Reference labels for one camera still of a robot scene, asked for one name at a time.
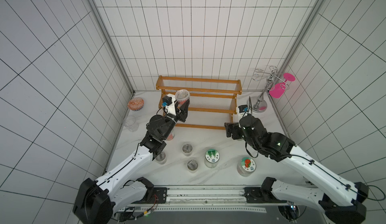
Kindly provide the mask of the small container red seeds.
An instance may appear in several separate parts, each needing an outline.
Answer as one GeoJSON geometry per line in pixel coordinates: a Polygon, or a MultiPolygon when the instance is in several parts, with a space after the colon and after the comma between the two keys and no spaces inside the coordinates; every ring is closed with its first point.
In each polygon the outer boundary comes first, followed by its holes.
{"type": "Polygon", "coordinates": [[[179,103],[179,106],[182,106],[186,101],[190,99],[190,93],[186,89],[178,90],[175,93],[176,101],[179,103]]]}

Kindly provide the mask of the orange wooden two-tier shelf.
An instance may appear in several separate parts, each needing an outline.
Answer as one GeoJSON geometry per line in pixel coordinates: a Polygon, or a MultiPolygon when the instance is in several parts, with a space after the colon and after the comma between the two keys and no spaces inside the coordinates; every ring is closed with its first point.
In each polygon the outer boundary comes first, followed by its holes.
{"type": "Polygon", "coordinates": [[[237,114],[237,96],[242,94],[240,80],[159,76],[156,89],[162,97],[185,89],[190,93],[189,111],[227,114],[228,122],[237,114]]]}

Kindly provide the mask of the small container purple seeds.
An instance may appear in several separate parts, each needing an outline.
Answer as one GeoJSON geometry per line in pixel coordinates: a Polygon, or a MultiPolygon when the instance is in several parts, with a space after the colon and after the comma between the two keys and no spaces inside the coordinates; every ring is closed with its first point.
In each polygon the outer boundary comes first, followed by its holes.
{"type": "Polygon", "coordinates": [[[191,143],[184,143],[182,145],[182,152],[187,157],[191,156],[193,153],[193,146],[191,145],[191,143]]]}

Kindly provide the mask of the small container dark seeds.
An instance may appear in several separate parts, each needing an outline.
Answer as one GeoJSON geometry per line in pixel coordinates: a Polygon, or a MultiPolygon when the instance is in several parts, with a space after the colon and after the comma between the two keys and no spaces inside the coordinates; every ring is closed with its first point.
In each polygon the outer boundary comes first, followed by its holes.
{"type": "Polygon", "coordinates": [[[160,165],[163,165],[167,162],[167,154],[165,152],[161,152],[155,159],[155,161],[160,164],[160,165]]]}

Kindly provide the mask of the small container brown seeds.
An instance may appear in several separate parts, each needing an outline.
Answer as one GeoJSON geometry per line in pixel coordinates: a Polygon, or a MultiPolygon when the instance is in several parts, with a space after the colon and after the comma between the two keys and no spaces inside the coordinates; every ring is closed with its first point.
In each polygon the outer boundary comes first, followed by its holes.
{"type": "Polygon", "coordinates": [[[191,173],[196,173],[199,168],[199,163],[196,159],[189,159],[187,162],[187,169],[191,173]]]}

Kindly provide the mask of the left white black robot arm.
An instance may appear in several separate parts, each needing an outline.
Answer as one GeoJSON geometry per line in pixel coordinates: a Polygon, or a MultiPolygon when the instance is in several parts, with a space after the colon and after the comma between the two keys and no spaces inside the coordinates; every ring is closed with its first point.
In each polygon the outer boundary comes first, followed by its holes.
{"type": "Polygon", "coordinates": [[[106,224],[125,206],[153,196],[153,184],[143,177],[130,186],[125,184],[157,158],[176,124],[188,117],[189,100],[179,106],[170,94],[163,101],[165,115],[156,114],[150,119],[146,135],[136,150],[111,171],[96,180],[88,178],[80,185],[72,212],[83,224],[106,224]]]}

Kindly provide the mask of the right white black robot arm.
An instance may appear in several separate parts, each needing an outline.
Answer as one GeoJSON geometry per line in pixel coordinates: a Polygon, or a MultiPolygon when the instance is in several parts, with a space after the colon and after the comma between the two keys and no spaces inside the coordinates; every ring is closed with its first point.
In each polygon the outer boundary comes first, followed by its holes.
{"type": "Polygon", "coordinates": [[[367,208],[364,202],[369,198],[369,186],[348,181],[330,171],[287,136],[268,132],[260,119],[251,114],[224,126],[227,137],[243,140],[259,154],[289,166],[313,184],[313,187],[302,187],[267,177],[261,187],[247,197],[264,203],[287,201],[310,207],[324,213],[336,224],[365,221],[367,208]]]}

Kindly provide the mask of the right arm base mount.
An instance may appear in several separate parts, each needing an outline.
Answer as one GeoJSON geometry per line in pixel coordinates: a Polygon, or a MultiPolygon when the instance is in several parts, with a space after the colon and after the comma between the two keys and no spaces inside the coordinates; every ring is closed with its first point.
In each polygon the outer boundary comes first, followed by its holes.
{"type": "Polygon", "coordinates": [[[261,190],[260,187],[245,187],[244,197],[247,203],[263,204],[263,203],[287,203],[285,200],[279,200],[267,190],[261,190]]]}

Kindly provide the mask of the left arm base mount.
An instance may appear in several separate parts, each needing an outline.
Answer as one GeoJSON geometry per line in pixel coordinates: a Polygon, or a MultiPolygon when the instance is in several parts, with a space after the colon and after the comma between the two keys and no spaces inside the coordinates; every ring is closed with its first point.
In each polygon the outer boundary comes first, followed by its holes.
{"type": "Polygon", "coordinates": [[[145,196],[132,204],[164,204],[166,203],[168,188],[166,187],[155,187],[150,191],[147,191],[145,196]]]}

